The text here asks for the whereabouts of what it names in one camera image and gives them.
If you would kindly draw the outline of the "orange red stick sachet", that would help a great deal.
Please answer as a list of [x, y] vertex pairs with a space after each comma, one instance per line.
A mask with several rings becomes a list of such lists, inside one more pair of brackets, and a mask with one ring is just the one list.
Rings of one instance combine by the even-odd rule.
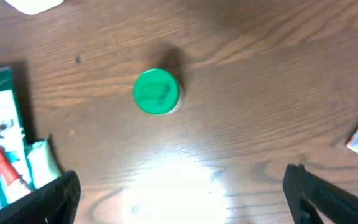
[[0, 178], [5, 182], [6, 188], [13, 195], [23, 197], [31, 193], [31, 189], [24, 182], [21, 175], [16, 171], [14, 166], [6, 157], [5, 153], [0, 149]]

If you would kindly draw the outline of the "light teal wipes packet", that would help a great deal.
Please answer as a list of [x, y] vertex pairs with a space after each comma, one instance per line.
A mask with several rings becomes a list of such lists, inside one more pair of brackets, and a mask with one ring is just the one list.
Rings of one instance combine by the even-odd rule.
[[28, 150], [30, 176], [35, 189], [49, 184], [62, 175], [47, 139], [33, 143]]

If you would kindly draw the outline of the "green lid jar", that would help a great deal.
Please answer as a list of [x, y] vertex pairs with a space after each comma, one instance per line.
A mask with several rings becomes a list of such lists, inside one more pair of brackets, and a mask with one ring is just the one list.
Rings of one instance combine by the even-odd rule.
[[184, 91], [181, 83], [170, 72], [153, 68], [141, 73], [135, 81], [133, 97], [143, 112], [161, 116], [179, 109]]

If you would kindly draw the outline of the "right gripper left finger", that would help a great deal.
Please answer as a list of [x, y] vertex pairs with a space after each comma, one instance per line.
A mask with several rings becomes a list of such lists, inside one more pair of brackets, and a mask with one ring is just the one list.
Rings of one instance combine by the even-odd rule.
[[80, 180], [68, 171], [0, 210], [0, 224], [73, 223], [80, 195]]

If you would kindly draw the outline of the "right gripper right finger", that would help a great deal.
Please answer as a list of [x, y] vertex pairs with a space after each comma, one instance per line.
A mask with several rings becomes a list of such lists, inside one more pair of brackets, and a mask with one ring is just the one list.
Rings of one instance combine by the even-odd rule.
[[283, 191], [296, 224], [323, 224], [319, 212], [334, 223], [358, 223], [358, 197], [308, 172], [302, 164], [287, 165]]

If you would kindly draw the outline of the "green white package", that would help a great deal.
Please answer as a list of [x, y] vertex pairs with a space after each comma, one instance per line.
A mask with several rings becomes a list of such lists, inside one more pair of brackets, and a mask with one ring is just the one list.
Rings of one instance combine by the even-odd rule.
[[[15, 170], [28, 185], [32, 185], [22, 116], [14, 89], [11, 67], [0, 68], [0, 147]], [[0, 178], [0, 209], [13, 202], [7, 185]]]

